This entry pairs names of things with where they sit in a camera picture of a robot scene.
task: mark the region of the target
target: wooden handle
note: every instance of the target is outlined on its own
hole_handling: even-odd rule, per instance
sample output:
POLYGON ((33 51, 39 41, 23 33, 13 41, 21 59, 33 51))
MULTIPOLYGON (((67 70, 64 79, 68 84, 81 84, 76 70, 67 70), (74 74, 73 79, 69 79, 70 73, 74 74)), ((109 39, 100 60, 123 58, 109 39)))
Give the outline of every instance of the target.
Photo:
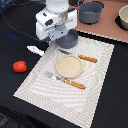
POLYGON ((87 57, 87 56, 78 55, 78 57, 79 57, 80 59, 88 60, 88 61, 91 61, 91 62, 94 62, 94 63, 97 62, 97 59, 90 58, 90 57, 87 57))
POLYGON ((70 84, 72 86, 75 86, 77 88, 80 88, 80 89, 85 89, 86 88, 84 85, 76 83, 76 82, 68 80, 68 79, 64 79, 64 82, 67 83, 67 84, 70 84))

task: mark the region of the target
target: cooking pot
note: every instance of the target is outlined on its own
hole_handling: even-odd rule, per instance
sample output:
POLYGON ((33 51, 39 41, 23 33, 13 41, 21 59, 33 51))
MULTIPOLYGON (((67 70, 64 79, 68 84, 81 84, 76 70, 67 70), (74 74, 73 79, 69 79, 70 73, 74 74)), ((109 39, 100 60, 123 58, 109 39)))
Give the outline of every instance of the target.
POLYGON ((119 17, 122 27, 125 30, 128 30, 128 5, 119 10, 119 17))
POLYGON ((79 7, 79 20, 85 24, 94 24, 99 20, 101 12, 105 9, 100 1, 83 2, 83 0, 69 1, 69 4, 79 7))

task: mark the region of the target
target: placemat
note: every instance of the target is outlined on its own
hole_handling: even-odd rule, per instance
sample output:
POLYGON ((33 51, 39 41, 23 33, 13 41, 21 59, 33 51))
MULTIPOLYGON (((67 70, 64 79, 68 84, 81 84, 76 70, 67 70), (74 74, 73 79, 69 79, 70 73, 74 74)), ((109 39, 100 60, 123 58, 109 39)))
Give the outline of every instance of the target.
POLYGON ((84 24, 79 20, 78 15, 75 29, 91 35, 128 43, 128 31, 121 29, 115 22, 116 17, 119 15, 119 10, 123 6, 128 5, 128 3, 108 0, 100 0, 100 2, 103 2, 105 9, 101 12, 98 22, 93 25, 84 24))
POLYGON ((97 63, 83 60, 83 73, 72 79, 84 84, 85 90, 45 77, 45 71, 58 75, 55 63, 64 56, 58 49, 62 48, 56 43, 47 49, 14 96, 82 128, 90 128, 114 45, 79 36, 78 45, 66 49, 74 55, 98 59, 97 63))

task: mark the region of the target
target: fork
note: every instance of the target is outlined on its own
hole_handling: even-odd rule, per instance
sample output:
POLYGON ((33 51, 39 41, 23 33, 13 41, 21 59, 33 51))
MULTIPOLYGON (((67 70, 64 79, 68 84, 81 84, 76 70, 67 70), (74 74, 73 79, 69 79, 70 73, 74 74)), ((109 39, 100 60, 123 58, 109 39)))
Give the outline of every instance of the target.
POLYGON ((57 75, 55 75, 53 73, 50 73, 48 71, 45 72, 45 76, 48 77, 48 78, 50 78, 50 79, 53 79, 53 80, 61 80, 64 83, 70 84, 70 85, 75 86, 75 87, 80 88, 80 89, 85 89, 86 88, 82 84, 76 83, 74 81, 71 81, 71 80, 68 80, 68 79, 65 79, 65 78, 60 78, 57 75))

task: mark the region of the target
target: metal utensil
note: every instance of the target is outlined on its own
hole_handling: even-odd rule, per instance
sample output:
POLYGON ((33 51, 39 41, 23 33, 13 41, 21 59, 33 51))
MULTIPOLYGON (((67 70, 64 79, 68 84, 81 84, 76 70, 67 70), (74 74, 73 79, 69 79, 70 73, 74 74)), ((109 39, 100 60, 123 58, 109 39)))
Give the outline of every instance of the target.
POLYGON ((44 54, 44 51, 39 50, 36 46, 27 46, 27 48, 29 51, 39 54, 40 56, 44 54))
MULTIPOLYGON (((66 51, 63 51, 63 50, 61 50, 61 49, 59 49, 59 51, 61 51, 61 52, 64 53, 64 54, 67 54, 67 55, 73 55, 73 53, 66 52, 66 51)), ((80 59, 88 60, 88 61, 91 61, 91 62, 94 62, 94 63, 96 63, 96 62, 98 61, 97 59, 90 58, 90 57, 83 56, 83 55, 78 55, 78 57, 79 57, 80 59)))
POLYGON ((45 76, 50 78, 50 79, 53 79, 53 80, 61 80, 64 83, 70 84, 70 85, 75 86, 75 87, 80 88, 80 89, 85 89, 86 88, 82 84, 76 83, 74 81, 71 81, 71 80, 68 80, 68 79, 65 79, 65 78, 60 78, 57 75, 54 75, 53 73, 50 73, 50 72, 45 72, 45 76))

